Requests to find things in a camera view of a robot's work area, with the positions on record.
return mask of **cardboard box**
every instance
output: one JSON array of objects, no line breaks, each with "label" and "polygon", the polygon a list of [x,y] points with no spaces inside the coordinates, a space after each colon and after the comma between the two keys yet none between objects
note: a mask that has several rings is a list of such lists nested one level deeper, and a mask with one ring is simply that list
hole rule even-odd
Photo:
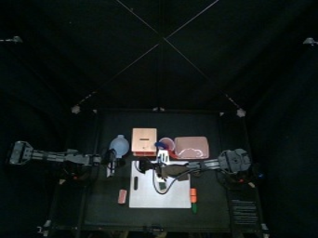
[{"label": "cardboard box", "polygon": [[156,128],[132,129],[132,155],[156,156]]}]

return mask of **light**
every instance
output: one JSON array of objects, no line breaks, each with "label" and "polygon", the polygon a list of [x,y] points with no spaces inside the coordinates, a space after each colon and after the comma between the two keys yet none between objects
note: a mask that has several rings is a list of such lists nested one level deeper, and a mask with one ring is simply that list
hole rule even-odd
[{"label": "light", "polygon": [[309,37],[309,38],[305,40],[303,44],[314,46],[314,44],[317,45],[318,42],[314,41],[314,39],[313,39],[311,37]]}]

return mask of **table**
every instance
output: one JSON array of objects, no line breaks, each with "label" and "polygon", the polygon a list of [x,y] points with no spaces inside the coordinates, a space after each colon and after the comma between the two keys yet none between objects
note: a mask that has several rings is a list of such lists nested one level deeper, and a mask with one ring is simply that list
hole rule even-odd
[{"label": "table", "polygon": [[[158,139],[207,137],[210,159],[215,159],[223,150],[242,148],[250,151],[244,120],[236,116],[236,112],[105,110],[97,111],[97,114],[79,115],[76,121],[68,148],[84,153],[96,153],[108,148],[119,134],[124,135],[131,143],[135,127],[156,128]],[[192,214],[191,209],[130,208],[128,201],[126,205],[119,205],[119,190],[126,189],[130,192],[134,160],[130,152],[126,155],[127,164],[115,170],[112,178],[107,178],[105,167],[101,166],[91,186],[71,186],[69,189],[69,186],[64,185],[64,188],[60,188],[60,198],[56,199],[53,208],[56,210],[59,207],[60,212],[51,214],[55,220],[53,229],[143,231],[160,227],[164,231],[231,231],[234,226],[228,194],[214,170],[202,173],[199,178],[191,178],[191,187],[198,189],[198,214]]]}]

